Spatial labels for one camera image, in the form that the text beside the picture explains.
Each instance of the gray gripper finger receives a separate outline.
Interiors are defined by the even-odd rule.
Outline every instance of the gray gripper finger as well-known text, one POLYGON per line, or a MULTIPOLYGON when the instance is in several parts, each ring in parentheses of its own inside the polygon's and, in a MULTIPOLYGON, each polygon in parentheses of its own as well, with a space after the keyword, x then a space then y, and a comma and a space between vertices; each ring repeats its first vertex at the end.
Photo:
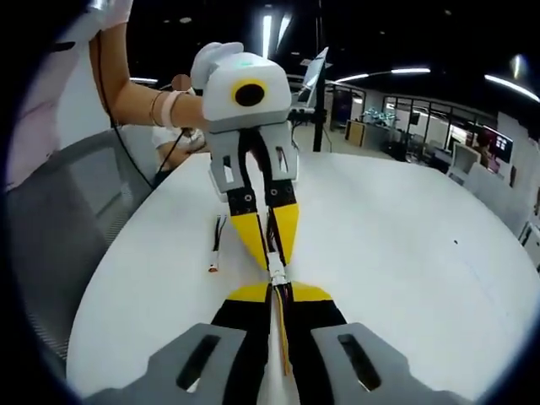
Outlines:
POLYGON ((432 391, 409 371, 405 356, 359 323, 311 331, 321 353, 335 405, 458 404, 457 395, 432 391))
POLYGON ((153 354, 141 378, 122 389, 97 392, 84 404, 221 404, 245 336, 245 331, 199 323, 153 354), (197 389, 188 392, 201 367, 197 389))

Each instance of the black ceiling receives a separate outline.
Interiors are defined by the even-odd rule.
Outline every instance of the black ceiling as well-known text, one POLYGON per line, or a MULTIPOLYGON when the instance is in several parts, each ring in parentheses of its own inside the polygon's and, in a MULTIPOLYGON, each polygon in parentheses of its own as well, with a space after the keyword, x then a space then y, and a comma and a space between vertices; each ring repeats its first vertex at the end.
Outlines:
POLYGON ((189 73, 197 50, 210 41, 242 41, 248 51, 260 54, 262 16, 274 14, 280 20, 283 13, 291 13, 292 20, 271 58, 287 73, 304 74, 300 62, 318 53, 316 21, 321 14, 319 47, 330 47, 332 64, 327 78, 428 67, 429 74, 383 74, 350 83, 450 100, 494 114, 505 111, 537 131, 539 103, 483 78, 493 74, 511 79, 510 60, 520 54, 521 65, 528 67, 521 83, 540 94, 536 14, 508 3, 321 0, 319 8, 319 0, 134 0, 127 37, 132 75, 167 84, 175 74, 189 73), (183 24, 184 17, 192 21, 183 24))

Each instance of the wrist band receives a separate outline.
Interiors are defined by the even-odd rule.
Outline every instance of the wrist band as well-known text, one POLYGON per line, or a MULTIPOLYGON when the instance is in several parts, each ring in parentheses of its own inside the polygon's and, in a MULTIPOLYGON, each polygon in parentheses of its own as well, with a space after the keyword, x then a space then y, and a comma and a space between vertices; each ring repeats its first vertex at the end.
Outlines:
POLYGON ((176 97, 184 93, 183 91, 172 91, 167 95, 167 98, 163 102, 161 107, 161 122, 163 126, 169 129, 174 129, 172 122, 170 120, 170 113, 172 112, 172 106, 175 104, 176 97))
POLYGON ((150 104, 150 120, 152 120, 152 123, 154 124, 155 127, 161 127, 160 124, 158 124, 158 122, 155 120, 154 118, 154 107, 155 107, 155 102, 158 100, 158 98, 163 94, 163 91, 160 91, 155 97, 154 99, 152 100, 152 103, 150 104))

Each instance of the black cable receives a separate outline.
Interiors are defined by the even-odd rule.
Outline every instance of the black cable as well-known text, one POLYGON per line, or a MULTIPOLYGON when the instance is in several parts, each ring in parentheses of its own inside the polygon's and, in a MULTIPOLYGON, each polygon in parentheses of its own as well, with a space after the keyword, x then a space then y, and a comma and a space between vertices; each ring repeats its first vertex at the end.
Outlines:
POLYGON ((161 172, 161 170, 163 169, 163 166, 165 166, 165 163, 167 163, 167 160, 169 160, 169 157, 172 155, 173 150, 175 150, 176 145, 178 144, 178 141, 180 141, 180 138, 182 138, 182 135, 184 135, 184 133, 186 131, 188 131, 187 128, 182 128, 182 131, 180 132, 180 135, 178 135, 178 138, 176 138, 176 140, 173 143, 172 148, 170 149, 169 153, 167 154, 167 156, 165 156, 165 159, 163 159, 163 162, 161 162, 161 166, 158 169, 158 173, 161 172))
POLYGON ((270 213, 268 213, 267 216, 267 245, 268 245, 268 251, 270 253, 274 253, 276 251, 276 248, 273 245, 273 222, 271 220, 270 213))
POLYGON ((216 228, 213 234, 213 251, 219 250, 219 241, 221 240, 221 233, 223 232, 223 227, 225 226, 225 223, 227 222, 227 215, 223 216, 223 222, 221 223, 221 226, 219 226, 219 222, 221 221, 221 215, 218 215, 218 219, 216 220, 216 228))
POLYGON ((143 174, 143 172, 138 168, 137 164, 135 163, 135 160, 133 159, 133 157, 131 156, 131 154, 127 150, 127 146, 124 143, 124 141, 122 140, 122 137, 120 136, 120 132, 118 131, 118 126, 116 125, 116 121, 115 121, 114 117, 112 116, 111 108, 109 108, 109 101, 107 100, 107 95, 105 93, 105 86, 103 85, 103 74, 101 72, 101 70, 102 70, 101 69, 101 31, 98 31, 97 40, 98 40, 98 77, 100 79, 101 94, 102 94, 102 98, 103 98, 103 104, 104 104, 104 107, 105 107, 105 112, 108 114, 109 118, 111 119, 112 129, 115 130, 115 134, 118 137, 118 141, 120 142, 120 145, 124 149, 124 152, 126 152, 127 158, 132 163, 132 165, 135 168, 135 170, 137 171, 137 173, 139 175, 141 175, 144 182, 148 185, 148 187, 150 187, 150 190, 155 190, 155 187, 152 185, 152 183, 150 183, 150 181, 146 178, 146 176, 143 174))
POLYGON ((332 141, 330 140, 330 137, 328 136, 328 132, 325 129, 325 127, 322 127, 322 131, 324 132, 325 136, 327 137, 328 143, 330 143, 330 152, 332 152, 332 141))
POLYGON ((216 219, 216 229, 213 232, 213 249, 212 251, 218 251, 219 249, 219 220, 221 219, 221 215, 218 215, 218 218, 216 219))
POLYGON ((291 129, 290 136, 293 137, 294 130, 302 124, 302 121, 293 122, 293 128, 291 129))

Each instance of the gray chair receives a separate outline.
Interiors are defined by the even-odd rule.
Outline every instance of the gray chair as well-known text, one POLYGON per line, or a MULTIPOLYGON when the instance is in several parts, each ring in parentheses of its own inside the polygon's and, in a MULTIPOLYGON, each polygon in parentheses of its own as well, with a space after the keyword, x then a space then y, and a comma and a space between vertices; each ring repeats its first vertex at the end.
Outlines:
POLYGON ((476 162, 463 186, 497 215, 516 238, 521 236, 531 216, 531 208, 510 185, 476 162))
POLYGON ((474 163, 480 161, 480 153, 466 145, 455 142, 452 164, 446 175, 456 183, 463 185, 474 163))
POLYGON ((53 154, 8 194, 13 270, 48 363, 64 367, 86 286, 150 192, 109 130, 53 154))

